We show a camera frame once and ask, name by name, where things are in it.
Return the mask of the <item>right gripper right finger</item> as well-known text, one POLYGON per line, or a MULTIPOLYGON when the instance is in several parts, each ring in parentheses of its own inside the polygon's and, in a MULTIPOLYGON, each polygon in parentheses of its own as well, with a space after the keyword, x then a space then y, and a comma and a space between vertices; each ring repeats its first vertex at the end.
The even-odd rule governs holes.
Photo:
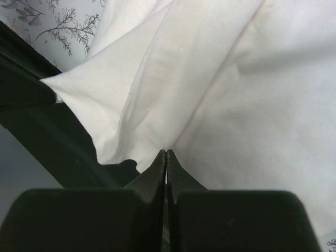
POLYGON ((171 251, 320 251, 295 194, 208 190, 172 150, 166 172, 171 251))

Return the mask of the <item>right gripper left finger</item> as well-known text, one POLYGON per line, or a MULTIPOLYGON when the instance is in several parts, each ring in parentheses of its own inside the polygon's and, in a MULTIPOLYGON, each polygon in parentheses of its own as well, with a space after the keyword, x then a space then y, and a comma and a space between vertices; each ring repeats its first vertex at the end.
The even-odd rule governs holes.
POLYGON ((121 189, 31 189, 1 225, 1 251, 160 251, 166 153, 121 189))

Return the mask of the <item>white t shirt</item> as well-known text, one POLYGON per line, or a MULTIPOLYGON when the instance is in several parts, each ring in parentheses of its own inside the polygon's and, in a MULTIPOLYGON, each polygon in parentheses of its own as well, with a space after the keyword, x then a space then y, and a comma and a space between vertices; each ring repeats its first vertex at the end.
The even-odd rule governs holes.
POLYGON ((43 83, 100 164, 172 149, 208 188, 288 190, 335 229, 335 1, 107 1, 85 62, 43 83))

